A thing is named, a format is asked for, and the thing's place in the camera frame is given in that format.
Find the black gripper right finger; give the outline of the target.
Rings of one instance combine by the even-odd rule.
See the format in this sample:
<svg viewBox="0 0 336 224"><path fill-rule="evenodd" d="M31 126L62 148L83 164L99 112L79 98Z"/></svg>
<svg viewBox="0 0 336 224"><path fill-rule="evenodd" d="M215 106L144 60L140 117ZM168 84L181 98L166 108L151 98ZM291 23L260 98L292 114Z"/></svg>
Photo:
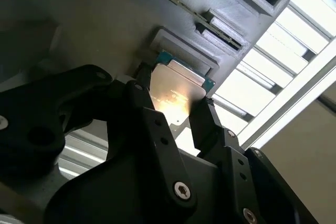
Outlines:
<svg viewBox="0 0 336 224"><path fill-rule="evenodd" d="M317 223L267 156L240 147L237 135L223 127L211 98L192 106L189 122L198 157L217 166L222 214L230 223Z"/></svg>

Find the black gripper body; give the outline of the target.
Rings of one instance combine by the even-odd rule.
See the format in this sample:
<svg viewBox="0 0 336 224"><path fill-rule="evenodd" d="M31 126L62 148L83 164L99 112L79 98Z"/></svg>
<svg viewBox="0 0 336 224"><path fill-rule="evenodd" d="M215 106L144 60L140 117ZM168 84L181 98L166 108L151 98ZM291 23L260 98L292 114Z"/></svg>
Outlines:
<svg viewBox="0 0 336 224"><path fill-rule="evenodd" d="M133 154L106 161L65 183L45 211L45 223L235 223L218 168L181 153L197 194L194 212L174 211L164 203L153 177L141 189Z"/></svg>

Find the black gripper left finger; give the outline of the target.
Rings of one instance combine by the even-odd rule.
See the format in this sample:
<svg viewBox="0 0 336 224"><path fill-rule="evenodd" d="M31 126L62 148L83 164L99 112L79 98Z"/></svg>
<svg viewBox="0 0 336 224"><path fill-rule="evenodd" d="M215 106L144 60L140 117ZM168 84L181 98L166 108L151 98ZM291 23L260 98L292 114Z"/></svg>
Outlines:
<svg viewBox="0 0 336 224"><path fill-rule="evenodd" d="M114 81L103 69L85 65L1 93L1 173L48 174L68 133L94 119L106 121L106 161L133 154L141 189L152 176L164 203L194 209L197 198L165 116L136 81Z"/></svg>

